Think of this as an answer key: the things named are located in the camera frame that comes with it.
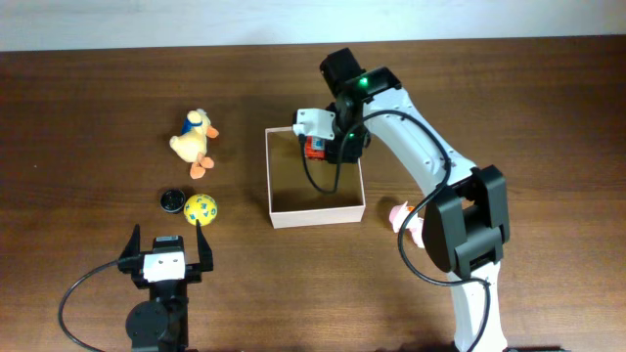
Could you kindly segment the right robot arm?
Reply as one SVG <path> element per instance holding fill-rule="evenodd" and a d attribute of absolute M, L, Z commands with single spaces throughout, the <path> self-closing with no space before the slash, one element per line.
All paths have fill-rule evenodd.
<path fill-rule="evenodd" d="M 335 100 L 326 159 L 353 163 L 371 137 L 383 141 L 413 177 L 424 197 L 402 220 L 397 244 L 421 212 L 422 241 L 447 276 L 433 279 L 403 261 L 421 280 L 450 288 L 459 351 L 504 351 L 497 280 L 510 239 L 506 179 L 495 166 L 478 167 L 455 151 L 418 112 L 408 91 L 385 66 L 360 67 L 352 52 L 327 55 L 320 71 Z"/>

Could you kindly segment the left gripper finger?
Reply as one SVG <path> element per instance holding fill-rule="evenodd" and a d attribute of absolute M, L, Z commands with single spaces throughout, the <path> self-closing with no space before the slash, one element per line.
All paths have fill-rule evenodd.
<path fill-rule="evenodd" d="M 119 260 L 132 260 L 140 257 L 141 247 L 141 228 L 139 224 L 136 224 L 133 228 L 131 237 L 127 242 L 125 248 L 122 250 Z"/>
<path fill-rule="evenodd" d="M 200 261 L 199 264 L 200 265 L 212 265 L 213 264 L 212 249 L 210 245 L 208 244 L 201 230 L 201 223 L 199 220 L 196 221 L 196 231 L 197 231 L 199 261 Z"/>

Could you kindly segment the yellow plush duck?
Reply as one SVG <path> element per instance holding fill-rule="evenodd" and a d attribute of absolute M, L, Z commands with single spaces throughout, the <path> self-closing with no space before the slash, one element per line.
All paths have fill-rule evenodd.
<path fill-rule="evenodd" d="M 207 169 L 214 167 L 214 160 L 207 155 L 208 140 L 219 136 L 212 126 L 208 114 L 203 109 L 190 110 L 179 136 L 172 136 L 169 147 L 190 163 L 190 177 L 194 180 L 203 177 Z"/>

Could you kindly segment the red grey toy truck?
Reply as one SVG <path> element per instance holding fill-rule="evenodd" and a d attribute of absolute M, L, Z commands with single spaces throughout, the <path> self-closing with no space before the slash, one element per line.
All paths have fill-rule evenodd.
<path fill-rule="evenodd" d="M 325 140 L 318 137 L 307 136 L 304 143 L 304 155 L 308 159 L 312 160 L 325 160 L 326 159 L 326 144 Z"/>

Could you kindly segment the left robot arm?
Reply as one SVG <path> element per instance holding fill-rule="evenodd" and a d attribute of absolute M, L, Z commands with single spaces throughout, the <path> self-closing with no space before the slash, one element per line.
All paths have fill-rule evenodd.
<path fill-rule="evenodd" d="M 153 240 L 150 251 L 140 249 L 140 227 L 135 226 L 119 256 L 118 270 L 131 277 L 149 299 L 137 304 L 126 318 L 125 328 L 133 351 L 184 352 L 189 348 L 188 286 L 201 282 L 213 270 L 210 245 L 195 225 L 199 261 L 188 264 L 180 236 Z"/>

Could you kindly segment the pink hat rubber duck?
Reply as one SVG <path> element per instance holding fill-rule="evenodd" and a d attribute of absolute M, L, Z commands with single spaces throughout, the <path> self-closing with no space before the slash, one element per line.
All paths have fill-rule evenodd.
<path fill-rule="evenodd" d="M 405 201 L 403 204 L 395 205 L 392 207 L 388 220 L 392 226 L 392 230 L 397 234 L 407 219 L 408 215 L 413 211 L 414 206 L 409 206 Z M 419 215 L 414 215 L 408 222 L 406 229 L 411 233 L 411 237 L 415 245 L 419 248 L 424 248 L 424 240 L 422 236 L 422 230 L 424 226 L 424 219 Z"/>

